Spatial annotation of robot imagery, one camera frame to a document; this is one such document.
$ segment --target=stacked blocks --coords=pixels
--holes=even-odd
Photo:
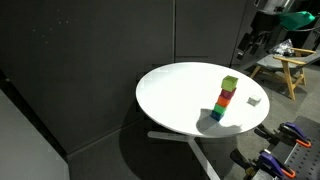
[[[233,97],[236,91],[236,85],[238,82],[238,78],[232,76],[226,76],[221,84],[221,93],[218,98],[217,103],[212,110],[211,117],[217,121],[224,116],[224,113],[227,110],[227,106],[229,105],[231,98]]]

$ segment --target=green block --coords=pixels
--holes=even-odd
[[[223,78],[221,88],[226,91],[232,92],[234,88],[236,88],[237,82],[238,82],[238,78],[235,78],[232,76],[226,76],[225,78]]]
[[[215,112],[217,112],[217,113],[219,113],[219,114],[224,114],[224,112],[226,112],[226,109],[227,108],[224,108],[224,107],[222,107],[222,106],[220,106],[219,104],[215,104],[214,105],[214,109],[213,109],[213,111],[215,111]]]

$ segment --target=toy block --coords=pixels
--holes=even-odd
[[[252,106],[256,106],[257,104],[259,104],[260,101],[261,101],[261,98],[258,96],[251,96],[248,99],[248,103],[251,104]]]
[[[226,91],[232,92],[236,88],[237,82],[238,78],[235,78],[233,76],[226,76],[225,78],[223,78],[221,88]]]
[[[213,119],[217,120],[218,122],[220,121],[220,119],[223,118],[224,114],[219,114],[216,111],[212,111],[211,115],[210,115]]]
[[[220,96],[224,97],[225,99],[230,100],[233,97],[234,92],[236,92],[236,90],[237,90],[237,88],[234,88],[234,90],[232,92],[229,92],[229,91],[222,89]]]
[[[227,107],[229,105],[229,103],[230,103],[230,99],[226,99],[226,98],[224,98],[222,96],[219,96],[218,102],[217,102],[218,105],[220,105],[220,106],[225,108],[225,107]]]
[[[219,114],[224,114],[224,112],[226,112],[226,109],[227,108],[220,106],[219,104],[216,103],[213,110]]]

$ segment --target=dark wall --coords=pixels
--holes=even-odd
[[[139,118],[137,74],[173,62],[171,0],[0,7],[0,68],[68,153]]]
[[[314,27],[320,27],[320,18],[316,20]],[[317,40],[317,34],[314,32],[310,32],[304,45],[303,49],[319,49],[320,46],[317,47],[317,43],[315,41]]]
[[[255,2],[255,0],[248,0],[247,1],[246,7],[244,10],[244,14],[242,16],[241,26],[238,31],[239,35],[236,39],[235,50],[234,50],[234,53],[232,56],[232,64],[240,64],[241,63],[241,61],[237,59],[237,54],[239,52],[237,47],[240,44],[245,33],[250,34],[252,31],[251,23],[252,23],[252,20],[257,12],[257,7],[254,5],[254,2]]]
[[[177,62],[229,66],[246,1],[177,0]]]

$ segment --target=gray wall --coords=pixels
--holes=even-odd
[[[0,180],[69,180],[67,163],[0,90]]]
[[[173,62],[171,0],[6,1],[0,67],[67,153],[139,118],[139,73]]]
[[[177,62],[229,66],[247,0],[177,0]]]

